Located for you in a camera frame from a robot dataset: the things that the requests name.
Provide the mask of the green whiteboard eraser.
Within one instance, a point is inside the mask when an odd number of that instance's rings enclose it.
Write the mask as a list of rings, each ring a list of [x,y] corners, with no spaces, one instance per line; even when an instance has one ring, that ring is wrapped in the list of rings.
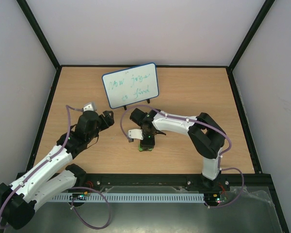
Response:
[[[141,147],[139,147],[138,150],[139,150],[140,152],[143,152],[143,151],[152,151],[153,148],[141,148]]]

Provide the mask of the blue framed whiteboard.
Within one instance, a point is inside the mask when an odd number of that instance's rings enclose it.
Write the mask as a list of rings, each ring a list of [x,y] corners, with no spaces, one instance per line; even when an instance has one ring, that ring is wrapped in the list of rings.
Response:
[[[156,98],[160,94],[155,63],[106,73],[102,75],[102,82],[112,109]]]

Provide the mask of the metal wire whiteboard stand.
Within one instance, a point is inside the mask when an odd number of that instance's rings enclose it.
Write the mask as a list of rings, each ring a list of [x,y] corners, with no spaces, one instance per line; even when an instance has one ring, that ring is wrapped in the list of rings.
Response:
[[[147,103],[150,103],[150,99],[146,99],[146,101],[147,101]],[[124,110],[127,110],[127,106],[126,105],[124,105],[123,108],[124,108]]]

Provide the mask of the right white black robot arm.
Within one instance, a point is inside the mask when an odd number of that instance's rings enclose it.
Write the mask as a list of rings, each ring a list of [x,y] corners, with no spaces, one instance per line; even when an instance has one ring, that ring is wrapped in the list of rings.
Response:
[[[219,162],[225,141],[230,142],[222,128],[208,115],[179,116],[153,109],[143,112],[136,108],[130,120],[140,128],[129,130],[129,141],[138,139],[139,151],[151,151],[155,147],[155,136],[166,131],[188,136],[197,152],[203,157],[202,185],[213,190],[218,184]]]

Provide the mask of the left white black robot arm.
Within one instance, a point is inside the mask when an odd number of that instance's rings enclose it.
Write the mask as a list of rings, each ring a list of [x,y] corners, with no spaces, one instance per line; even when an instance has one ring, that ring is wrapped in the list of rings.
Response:
[[[113,124],[113,111],[101,115],[94,110],[83,111],[78,123],[68,126],[67,133],[38,164],[12,183],[0,184],[0,222],[4,219],[19,230],[54,196],[75,185],[81,186],[86,173],[72,160]]]

